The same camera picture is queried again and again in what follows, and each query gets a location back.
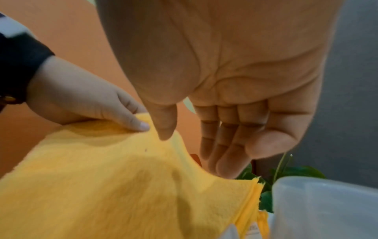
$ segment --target folded towel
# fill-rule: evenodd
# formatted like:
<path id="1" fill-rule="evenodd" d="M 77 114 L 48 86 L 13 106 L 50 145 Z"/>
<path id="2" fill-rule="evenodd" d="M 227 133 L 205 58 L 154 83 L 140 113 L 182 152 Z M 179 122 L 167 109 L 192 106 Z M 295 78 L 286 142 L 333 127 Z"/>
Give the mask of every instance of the folded towel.
<path id="1" fill-rule="evenodd" d="M 152 121 L 148 114 L 139 119 Z M 257 222 L 262 184 L 204 171 L 180 135 L 106 121 L 64 126 L 0 181 L 0 238 L 216 239 Z M 266 230 L 266 218 L 258 222 Z"/>

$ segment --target clear plastic container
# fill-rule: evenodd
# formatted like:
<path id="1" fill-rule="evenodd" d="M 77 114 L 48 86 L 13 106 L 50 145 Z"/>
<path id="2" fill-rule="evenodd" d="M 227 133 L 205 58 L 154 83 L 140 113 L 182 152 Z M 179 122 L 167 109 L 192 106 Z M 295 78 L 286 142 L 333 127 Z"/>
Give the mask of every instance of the clear plastic container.
<path id="1" fill-rule="evenodd" d="M 304 177 L 273 186 L 271 239 L 377 239 L 378 190 Z"/>

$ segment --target adult hand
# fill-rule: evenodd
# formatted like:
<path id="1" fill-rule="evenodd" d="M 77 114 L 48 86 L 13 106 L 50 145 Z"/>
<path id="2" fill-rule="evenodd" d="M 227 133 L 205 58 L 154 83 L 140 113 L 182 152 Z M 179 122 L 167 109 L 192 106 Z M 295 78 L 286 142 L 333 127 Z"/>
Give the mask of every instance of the adult hand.
<path id="1" fill-rule="evenodd" d="M 135 113 L 146 109 L 115 85 L 58 57 L 48 58 L 27 89 L 26 103 L 38 115 L 58 124 L 106 119 L 135 131 L 149 125 Z"/>
<path id="2" fill-rule="evenodd" d="M 117 59 L 161 139 L 189 96 L 211 173 L 293 148 L 319 99 L 342 0 L 97 0 Z"/>

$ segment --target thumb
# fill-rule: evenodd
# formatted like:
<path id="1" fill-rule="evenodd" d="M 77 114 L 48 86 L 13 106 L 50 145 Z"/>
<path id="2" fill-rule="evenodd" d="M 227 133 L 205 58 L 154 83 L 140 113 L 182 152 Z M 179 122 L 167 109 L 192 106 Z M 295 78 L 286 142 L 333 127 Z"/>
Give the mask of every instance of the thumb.
<path id="1" fill-rule="evenodd" d="M 177 105 L 163 106 L 147 101 L 143 101 L 143 103 L 151 115 L 159 138 L 161 140 L 169 139 L 177 126 Z"/>
<path id="2" fill-rule="evenodd" d="M 150 129 L 150 126 L 146 122 L 139 120 L 121 103 L 108 111 L 104 117 L 130 130 L 148 131 Z"/>

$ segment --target orange wall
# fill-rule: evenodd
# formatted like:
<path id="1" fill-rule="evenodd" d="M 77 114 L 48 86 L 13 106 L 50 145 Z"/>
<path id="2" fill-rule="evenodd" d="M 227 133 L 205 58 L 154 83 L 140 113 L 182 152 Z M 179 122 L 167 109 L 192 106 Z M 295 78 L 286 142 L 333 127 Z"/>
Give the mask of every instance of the orange wall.
<path id="1" fill-rule="evenodd" d="M 95 7 L 86 0 L 0 0 L 0 11 L 27 26 L 57 56 L 137 98 L 111 52 Z M 199 155 L 200 122 L 183 103 L 178 112 L 177 129 L 188 152 Z M 0 114 L 0 177 L 55 127 L 26 105 L 6 107 Z"/>

